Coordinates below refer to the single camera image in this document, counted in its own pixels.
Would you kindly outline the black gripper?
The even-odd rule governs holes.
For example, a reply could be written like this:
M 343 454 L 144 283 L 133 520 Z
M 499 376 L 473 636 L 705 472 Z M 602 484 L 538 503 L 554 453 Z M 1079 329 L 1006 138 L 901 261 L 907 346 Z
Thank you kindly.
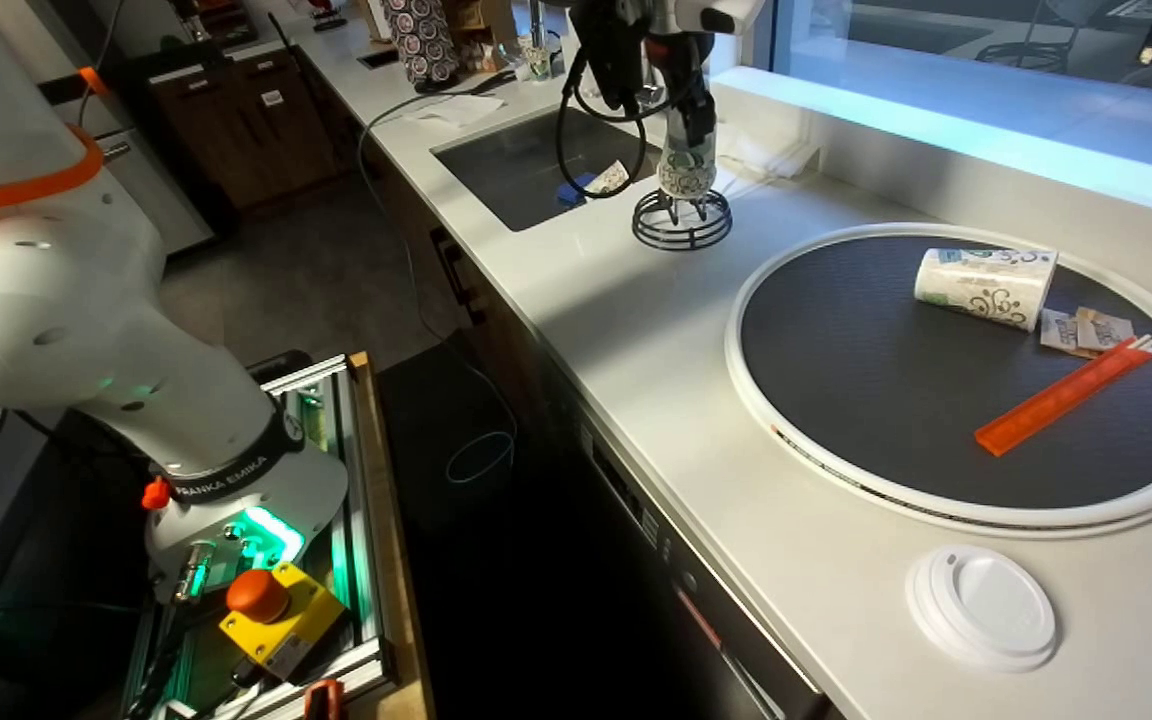
M 595 76 L 610 110 L 648 114 L 713 106 L 705 61 L 717 34 L 713 0 L 576 0 L 576 61 Z

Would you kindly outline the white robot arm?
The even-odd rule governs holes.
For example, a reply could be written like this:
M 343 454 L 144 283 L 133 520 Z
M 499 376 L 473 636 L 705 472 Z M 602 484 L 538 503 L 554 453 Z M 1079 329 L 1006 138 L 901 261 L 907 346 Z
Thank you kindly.
M 160 271 L 155 222 L 0 34 L 0 405 L 84 410 L 160 466 L 144 544 L 168 578 L 226 532 L 296 558 L 338 514 L 346 466 L 162 315 Z

